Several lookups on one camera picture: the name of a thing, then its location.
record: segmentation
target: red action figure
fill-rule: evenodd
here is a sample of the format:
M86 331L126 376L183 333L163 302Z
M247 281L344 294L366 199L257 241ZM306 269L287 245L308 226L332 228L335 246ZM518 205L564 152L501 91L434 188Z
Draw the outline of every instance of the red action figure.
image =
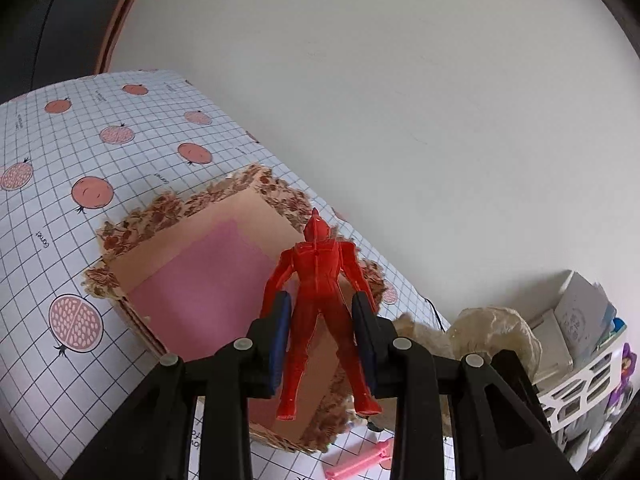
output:
M351 242L329 238L329 234L329 226L314 208L305 226L305 241L282 252L278 266L264 287L260 317L269 314L276 293L294 272L298 273L300 279L298 298L291 316L291 342L284 369L284 384L276 413L280 420L296 418L296 394L319 314L324 316L329 332L338 343L338 359L351 383L356 413L374 415L382 411L364 380L358 349L353 340L353 323L342 300L338 274L344 272L355 290L366 292L372 308L373 295L358 264L356 246Z

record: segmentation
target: pomegranate print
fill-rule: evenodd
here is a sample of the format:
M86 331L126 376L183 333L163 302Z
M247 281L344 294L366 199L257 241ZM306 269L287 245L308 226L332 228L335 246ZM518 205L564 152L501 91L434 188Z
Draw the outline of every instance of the pomegranate print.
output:
M71 108L71 101L66 99L58 99L57 101L49 101L44 107L44 111L48 114L61 114Z
M29 164L29 159L12 165L4 172L0 178L0 187L5 191L14 191L24 186L33 176L33 166Z
M190 123L194 124L211 124L211 117L209 117L206 113L198 110L197 112L185 112L184 118L187 119Z
M209 164L212 161L211 152L192 142L183 142L178 146L178 153L189 161L189 164Z
M347 222L348 221L344 216L342 216L340 213L338 213L333 207L331 209L334 212L334 215L338 220L342 220L343 222Z
M108 126L100 132L100 140L107 144L124 144L133 140L135 134L131 128L127 128L124 124L120 126Z
M124 85L122 89L131 95L144 95L149 92L146 86L143 85Z
M260 141L259 141L258 139L256 139L254 136L252 136L252 134L250 134L247 130L245 130L244 132L249 136L249 138L250 138L253 142L258 142L258 143L260 143Z
M382 293L382 301L388 305L394 304L398 301L398 291L396 288L385 280L386 290Z
M97 176L84 176L71 188L71 197L79 205L81 213L85 209L100 209L113 199L113 187Z
M87 300L74 294L53 300L49 307L49 326L60 343L54 347L59 351L58 355L65 355L65 350L90 352L102 339L100 313Z

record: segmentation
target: white wall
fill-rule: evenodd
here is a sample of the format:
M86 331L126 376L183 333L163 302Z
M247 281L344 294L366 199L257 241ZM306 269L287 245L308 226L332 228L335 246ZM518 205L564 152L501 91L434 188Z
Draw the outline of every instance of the white wall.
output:
M577 269L640 333L640 61L599 0L137 0L112 70L140 67L184 74L449 319L529 316Z

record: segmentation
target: black clamp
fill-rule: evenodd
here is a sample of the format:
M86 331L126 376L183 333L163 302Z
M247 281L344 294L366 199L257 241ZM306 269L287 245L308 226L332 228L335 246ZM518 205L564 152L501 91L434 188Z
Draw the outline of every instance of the black clamp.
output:
M391 480L444 478L440 394L449 396L459 480L578 478L541 423L544 415L517 357L501 352L500 366L515 378L523 400L480 356L462 362L434 357L399 338L389 320L373 314L364 293L354 296L351 308L372 393L398 398ZM280 292L267 318L215 355L186 364L165 356L64 480L186 480L198 396L205 396L200 479L252 480L247 399L276 393L290 316L290 297Z

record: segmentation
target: toy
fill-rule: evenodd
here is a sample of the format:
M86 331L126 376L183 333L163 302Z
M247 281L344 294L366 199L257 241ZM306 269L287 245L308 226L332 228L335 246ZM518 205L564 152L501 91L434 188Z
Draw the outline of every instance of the toy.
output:
M330 238L329 226L316 208L311 213L304 234L304 242L297 243L280 255L280 261L264 287L260 312L260 317L269 315L276 293L297 272L300 288L291 317L290 346L276 416L280 420L296 418L298 385L305 371L308 359L306 352L319 314L324 317L329 332L338 343L338 360L351 383L356 413L364 416L380 413L380 406L365 383L358 349L353 340L353 321L338 287L338 274L342 271L356 291L366 293L373 309L373 295L358 264L356 246L348 241Z
M622 350L622 372L620 373L620 384L609 396L607 407L615 405L625 392L625 387L631 380L631 375L636 370L636 360L638 356L631 351L629 343L625 343Z
M346 480L376 464L380 464L384 469L391 469L393 451L394 440L392 438L384 440L357 457L327 469L324 476L326 480Z

